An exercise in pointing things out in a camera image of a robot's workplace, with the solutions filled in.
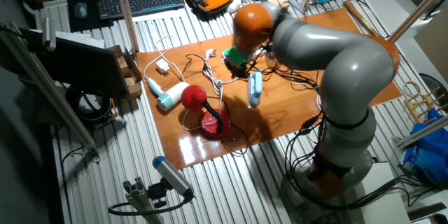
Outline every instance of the metal slotted table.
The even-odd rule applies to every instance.
[[[296,6],[300,2],[289,1]],[[383,28],[375,14],[357,2],[353,4],[382,36],[389,35],[391,31]],[[324,6],[328,10],[339,8],[332,5]],[[308,14],[323,11],[311,6]],[[297,18],[302,16],[295,8],[290,7],[290,12]],[[70,32],[66,0],[45,3],[44,9],[36,12],[38,29],[45,16],[55,20],[57,31]],[[206,21],[201,21],[185,7],[163,13],[162,17],[156,15],[151,20],[134,22],[134,27],[140,51],[152,52],[156,50],[155,42],[168,34],[175,37],[162,43],[163,48],[229,35],[233,30],[232,21],[233,16],[229,13],[216,19],[206,17]],[[122,49],[131,49],[124,20],[114,22],[112,27],[82,33],[104,39],[106,47],[120,45]],[[403,55],[394,81],[399,89],[403,88],[405,82],[414,81],[423,87],[423,91],[428,92],[414,67]],[[394,176],[402,174],[398,168],[401,152],[393,145],[391,138],[406,137],[414,125],[405,109],[404,100],[401,97],[373,108],[377,117],[377,131],[368,150],[379,160],[388,161]],[[121,104],[118,108],[120,115],[117,122],[93,132],[101,159],[98,163],[93,162],[89,154],[78,151],[68,157],[61,167],[62,157],[80,147],[81,143],[66,127],[52,140],[65,223],[145,223],[142,217],[110,215],[107,208],[112,204],[126,202],[123,181],[141,176],[146,185],[159,182],[160,175],[152,167],[152,160],[163,155],[163,149],[145,92],[137,100]],[[291,223],[279,198],[279,187],[285,172],[282,165],[284,151],[288,140],[294,135],[287,134],[252,146],[244,157],[227,154],[182,169],[181,173],[195,189],[196,199],[192,204],[162,214],[165,223]],[[294,147],[294,156],[312,151],[312,140],[316,140],[315,132],[300,137]],[[402,186],[410,192],[416,192],[412,186]],[[169,206],[177,205],[180,201],[175,192],[167,196]]]

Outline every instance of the red base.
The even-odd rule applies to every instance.
[[[216,119],[210,114],[210,112],[208,111],[205,112],[204,117],[202,118],[201,121],[201,125],[211,123],[201,128],[202,133],[206,137],[210,139],[222,139],[223,137],[229,134],[230,127],[232,126],[232,123],[230,122],[230,117],[223,109],[221,109],[220,115],[223,118],[223,130],[221,131],[221,133],[217,133],[216,128],[218,127],[218,122],[211,123],[213,121],[216,121]]]

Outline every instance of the power adapter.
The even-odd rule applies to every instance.
[[[157,69],[159,69],[161,74],[166,73],[169,70],[168,62],[164,59],[159,60],[155,65],[157,65]]]

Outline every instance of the robotic arm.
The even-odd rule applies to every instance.
[[[367,147],[376,120],[369,103],[395,76],[396,47],[380,38],[317,27],[270,4],[250,4],[234,18],[233,47],[224,52],[233,76],[260,44],[272,42],[275,58],[290,69],[325,70],[319,88],[326,122],[314,161],[299,171],[302,187],[317,198],[343,195],[372,166]]]

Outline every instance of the hair dryer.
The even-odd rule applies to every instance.
[[[182,91],[190,85],[181,81],[175,84],[174,87],[168,89],[168,91],[163,92],[162,88],[152,78],[146,77],[146,80],[151,91],[157,95],[157,104],[164,111],[169,110],[177,104],[181,100]]]

